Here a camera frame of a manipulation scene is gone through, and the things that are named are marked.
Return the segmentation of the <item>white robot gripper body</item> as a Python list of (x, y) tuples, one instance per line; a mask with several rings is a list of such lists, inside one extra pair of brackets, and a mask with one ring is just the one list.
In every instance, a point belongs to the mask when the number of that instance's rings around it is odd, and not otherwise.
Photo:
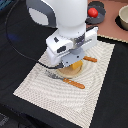
[(97, 44), (97, 31), (97, 26), (90, 26), (82, 36), (74, 39), (62, 37), (55, 31), (46, 39), (46, 52), (51, 69), (68, 67), (82, 60), (85, 51)]

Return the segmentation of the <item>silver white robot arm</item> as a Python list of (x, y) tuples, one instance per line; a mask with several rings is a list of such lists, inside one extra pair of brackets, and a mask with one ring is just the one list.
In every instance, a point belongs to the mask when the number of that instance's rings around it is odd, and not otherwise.
[(51, 69), (82, 60), (97, 43), (98, 27), (86, 28), (87, 0), (26, 0), (26, 5), (36, 23), (56, 28), (46, 39)]

